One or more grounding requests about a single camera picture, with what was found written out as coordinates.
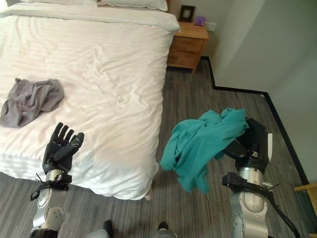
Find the bed leg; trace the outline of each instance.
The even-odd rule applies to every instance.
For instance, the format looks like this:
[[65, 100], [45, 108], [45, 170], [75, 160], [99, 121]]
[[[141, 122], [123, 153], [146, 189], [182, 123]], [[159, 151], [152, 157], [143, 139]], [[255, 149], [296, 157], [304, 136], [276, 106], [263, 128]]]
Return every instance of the bed leg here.
[[151, 201], [152, 200], [152, 186], [150, 187], [149, 191], [147, 192], [147, 194], [145, 194], [145, 199], [147, 201]]

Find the teal shirt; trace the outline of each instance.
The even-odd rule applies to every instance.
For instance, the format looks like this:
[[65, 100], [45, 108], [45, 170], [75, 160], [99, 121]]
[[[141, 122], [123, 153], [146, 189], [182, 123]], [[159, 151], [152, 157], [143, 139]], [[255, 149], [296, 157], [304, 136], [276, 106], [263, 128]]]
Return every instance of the teal shirt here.
[[164, 170], [175, 170], [187, 191], [197, 187], [208, 192], [207, 163], [221, 158], [221, 151], [248, 128], [245, 114], [245, 109], [228, 108], [221, 115], [210, 110], [197, 120], [180, 122], [172, 131], [160, 165]]

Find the baseboard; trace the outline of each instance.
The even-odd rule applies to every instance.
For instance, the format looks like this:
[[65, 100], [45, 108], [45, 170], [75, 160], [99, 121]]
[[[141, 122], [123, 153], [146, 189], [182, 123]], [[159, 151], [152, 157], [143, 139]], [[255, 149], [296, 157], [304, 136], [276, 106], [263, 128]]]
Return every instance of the baseboard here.
[[288, 152], [290, 153], [291, 157], [292, 157], [292, 160], [294, 162], [294, 165], [296, 167], [296, 170], [298, 172], [298, 175], [302, 181], [303, 184], [309, 184], [308, 182], [308, 179], [306, 177], [306, 174], [304, 172], [304, 169], [301, 165], [301, 162], [299, 161], [299, 158], [296, 154], [296, 151], [294, 149], [294, 146], [292, 145], [292, 142], [285, 130], [285, 127], [282, 123], [282, 120], [281, 118], [279, 117], [278, 113], [277, 113], [277, 110], [269, 96], [269, 94], [267, 92], [263, 92], [263, 91], [256, 91], [256, 90], [249, 90], [249, 89], [241, 89], [241, 88], [228, 88], [228, 87], [219, 87], [219, 86], [216, 86], [215, 84], [215, 81], [214, 81], [214, 77], [213, 77], [213, 72], [212, 72], [212, 67], [211, 67], [211, 60], [208, 56], [202, 56], [201, 57], [202, 60], [207, 60], [208, 61], [208, 64], [209, 64], [209, 70], [210, 70], [210, 74], [211, 74], [211, 82], [212, 82], [212, 88], [215, 89], [215, 90], [224, 90], [224, 91], [234, 91], [234, 92], [243, 92], [243, 93], [255, 93], [255, 94], [262, 94], [265, 99], [266, 99], [266, 102], [274, 116], [274, 119], [276, 121], [276, 124], [279, 128], [279, 131], [281, 132], [282, 134], [282, 137], [285, 141], [285, 144], [287, 146], [287, 149], [288, 149]]

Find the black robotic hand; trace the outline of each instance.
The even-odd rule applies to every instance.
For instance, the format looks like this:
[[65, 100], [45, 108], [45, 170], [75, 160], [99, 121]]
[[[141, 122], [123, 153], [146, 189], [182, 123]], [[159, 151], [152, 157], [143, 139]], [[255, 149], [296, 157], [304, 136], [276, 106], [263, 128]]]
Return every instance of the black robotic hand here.
[[254, 120], [246, 119], [249, 129], [229, 144], [223, 153], [236, 160], [236, 168], [252, 167], [263, 174], [269, 163], [268, 132], [266, 128]]
[[74, 130], [69, 130], [65, 136], [67, 130], [68, 126], [63, 127], [61, 122], [56, 126], [44, 153], [42, 167], [45, 174], [50, 170], [62, 170], [65, 173], [71, 170], [73, 155], [81, 147], [84, 134], [78, 133], [70, 140]]

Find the pillow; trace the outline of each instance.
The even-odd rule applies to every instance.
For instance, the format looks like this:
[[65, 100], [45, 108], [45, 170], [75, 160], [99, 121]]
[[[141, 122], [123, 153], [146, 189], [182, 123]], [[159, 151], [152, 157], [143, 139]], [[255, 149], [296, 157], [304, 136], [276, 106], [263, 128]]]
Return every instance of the pillow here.
[[64, 5], [84, 5], [84, 6], [97, 6], [97, 0], [21, 0], [23, 2], [46, 2], [46, 3], [57, 3]]
[[[98, 7], [110, 7], [110, 8], [118, 8], [118, 9], [129, 9], [131, 10], [131, 7], [127, 7], [127, 6], [110, 6], [104, 3], [100, 3], [98, 2]], [[154, 9], [154, 8], [148, 8], [148, 7], [135, 7], [133, 8], [133, 10], [137, 10], [137, 11], [161, 11], [159, 9]]]
[[100, 3], [111, 6], [147, 7], [167, 11], [166, 0], [100, 0]]

